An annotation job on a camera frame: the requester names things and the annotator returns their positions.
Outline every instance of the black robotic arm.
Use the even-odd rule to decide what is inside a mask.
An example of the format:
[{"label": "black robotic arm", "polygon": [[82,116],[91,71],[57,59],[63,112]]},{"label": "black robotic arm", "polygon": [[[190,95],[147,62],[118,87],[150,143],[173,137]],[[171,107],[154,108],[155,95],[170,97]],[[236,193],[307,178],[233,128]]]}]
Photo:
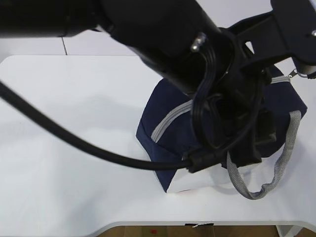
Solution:
[{"label": "black robotic arm", "polygon": [[[245,140],[254,126],[269,66],[292,57],[298,72],[316,78],[316,10],[311,0],[272,0],[273,11],[218,28],[195,0],[2,0],[0,38],[71,37],[84,30],[105,31],[130,47],[143,62],[194,99],[193,128],[204,151],[180,163],[153,163],[115,155],[70,134],[0,84],[0,96],[37,124],[76,148],[130,167],[196,172],[220,162]],[[245,43],[253,45],[251,52]],[[205,102],[221,94],[248,118],[233,139],[218,147],[207,141],[201,125]],[[231,114],[219,108],[222,114]],[[270,142],[270,134],[261,140]],[[239,165],[260,161],[256,153]]]}]

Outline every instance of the white tabletop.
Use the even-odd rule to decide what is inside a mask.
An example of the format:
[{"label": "white tabletop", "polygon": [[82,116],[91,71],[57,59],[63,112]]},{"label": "white tabletop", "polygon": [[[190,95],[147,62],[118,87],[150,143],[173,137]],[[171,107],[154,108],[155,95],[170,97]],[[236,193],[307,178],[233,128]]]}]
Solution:
[{"label": "white tabletop", "polygon": [[[147,159],[135,138],[160,77],[134,56],[12,56],[0,78],[64,127],[104,149]],[[96,236],[117,225],[301,225],[316,231],[316,81],[293,84],[309,106],[285,177],[250,201],[231,185],[166,194],[153,171],[86,155],[0,100],[0,236]],[[269,182],[271,160],[248,177]]]}]

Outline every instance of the navy blue bag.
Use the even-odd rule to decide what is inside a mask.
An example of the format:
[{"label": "navy blue bag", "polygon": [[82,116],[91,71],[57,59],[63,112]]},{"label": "navy blue bag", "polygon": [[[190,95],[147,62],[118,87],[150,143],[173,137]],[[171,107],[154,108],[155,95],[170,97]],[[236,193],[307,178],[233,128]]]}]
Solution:
[{"label": "navy blue bag", "polygon": [[[263,158],[270,157],[283,146],[290,124],[289,113],[300,111],[301,116],[304,116],[307,111],[306,105],[289,83],[289,77],[285,77],[276,68],[272,75],[274,76],[273,83],[266,86],[264,95],[265,105],[269,111],[273,112],[275,119],[276,142],[256,146]],[[180,161],[185,152],[201,147],[191,125],[191,106],[192,100],[168,80],[161,80],[155,87],[145,107],[136,134],[151,161]],[[176,170],[156,171],[165,192],[175,173]]]}]

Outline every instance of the gray handle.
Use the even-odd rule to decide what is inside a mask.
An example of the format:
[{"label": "gray handle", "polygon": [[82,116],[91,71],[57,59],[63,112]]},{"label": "gray handle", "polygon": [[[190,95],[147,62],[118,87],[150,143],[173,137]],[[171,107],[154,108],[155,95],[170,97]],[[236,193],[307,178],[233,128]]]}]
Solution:
[{"label": "gray handle", "polygon": [[263,184],[259,192],[252,193],[248,190],[245,182],[243,181],[237,169],[237,166],[232,162],[231,157],[228,153],[227,170],[228,170],[229,177],[231,179],[231,182],[233,183],[233,186],[236,188],[236,190],[245,198],[250,199],[250,200],[261,199],[278,186],[279,182],[282,179],[286,165],[291,159],[298,127],[301,122],[301,118],[302,118],[302,115],[300,111],[290,112],[290,124],[286,133],[284,150],[282,152],[282,155],[276,161],[274,178],[271,183]]}]

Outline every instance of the wire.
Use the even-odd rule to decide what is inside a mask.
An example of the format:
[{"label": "wire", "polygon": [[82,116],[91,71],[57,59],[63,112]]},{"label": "wire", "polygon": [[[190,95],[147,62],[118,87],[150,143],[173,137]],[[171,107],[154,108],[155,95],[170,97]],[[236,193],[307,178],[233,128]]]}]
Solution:
[{"label": "wire", "polygon": [[221,146],[222,134],[224,133],[221,117],[219,115],[219,112],[216,106],[217,101],[221,99],[223,99],[223,95],[220,93],[216,93],[208,99],[210,115],[211,115],[211,118],[213,118],[213,132],[214,132],[213,141],[218,140],[218,145],[213,145],[213,146],[217,149],[220,148]]},{"label": "wire", "polygon": [[17,95],[1,81],[0,97],[10,105],[15,107],[18,111],[23,113],[25,116],[27,116],[29,119],[31,119],[33,122],[44,128],[46,131],[60,138],[69,145],[100,159],[116,164],[125,165],[128,167],[146,170],[175,170],[192,166],[192,162],[190,160],[182,160],[180,162],[150,162],[123,157],[98,148],[82,140],[81,138],[70,133],[69,131],[55,123],[53,120],[51,120],[40,111],[38,111],[36,108],[34,108],[32,105],[30,105],[22,97]]},{"label": "wire", "polygon": [[64,47],[65,54],[68,55],[68,52],[67,52],[67,49],[66,49],[66,45],[65,45],[64,37],[61,37],[61,41],[62,41],[62,43],[63,43],[63,47]]},{"label": "wire", "polygon": [[261,101],[262,101],[264,85],[265,84],[263,80],[260,80],[260,79],[256,80],[254,105],[249,117],[249,121],[239,132],[237,132],[237,134],[229,142],[221,146],[220,149],[222,151],[228,151],[231,148],[233,148],[235,145],[237,145],[238,142],[240,142],[247,135],[247,132],[252,128],[252,126],[256,122],[257,116],[260,110]]},{"label": "wire", "polygon": [[[207,97],[210,93],[210,90],[212,88],[212,85],[214,84],[215,77],[216,77],[216,56],[215,56],[215,52],[212,46],[207,44],[207,41],[206,41],[205,46],[202,49],[205,51],[205,52],[201,51],[201,54],[203,55],[205,59],[206,69],[205,69],[204,78],[200,86],[198,87],[197,93],[193,100],[193,109],[192,109],[193,129],[197,137],[197,140],[199,141],[201,145],[214,150],[216,154],[220,154],[222,152],[230,150],[235,145],[237,145],[245,137],[247,132],[251,129],[251,127],[256,122],[257,115],[260,109],[260,104],[262,101],[264,82],[263,80],[260,80],[260,79],[256,80],[256,91],[254,93],[255,98],[254,98],[253,108],[249,116],[249,121],[246,123],[246,125],[240,131],[238,131],[236,135],[232,139],[230,139],[227,143],[225,143],[224,145],[215,146],[214,144],[209,142],[209,140],[207,139],[205,135],[205,132],[203,129],[202,117],[203,117],[203,111],[205,109],[205,103],[207,101]],[[210,111],[213,112],[213,114],[215,115],[215,119],[218,120],[219,114],[218,114],[218,111],[215,110],[215,106],[213,103],[214,102],[211,100],[209,104]]]},{"label": "wire", "polygon": [[201,47],[200,53],[205,59],[205,73],[204,73],[204,78],[201,84],[199,85],[193,99],[192,125],[193,125],[193,129],[194,129],[198,142],[205,147],[211,147],[212,149],[216,149],[216,147],[212,145],[211,143],[209,143],[208,139],[206,138],[205,132],[203,129],[203,122],[202,122],[204,106],[205,106],[208,94],[215,81],[216,56],[215,56],[214,49],[212,45],[209,44],[208,40],[206,40],[204,45]]}]

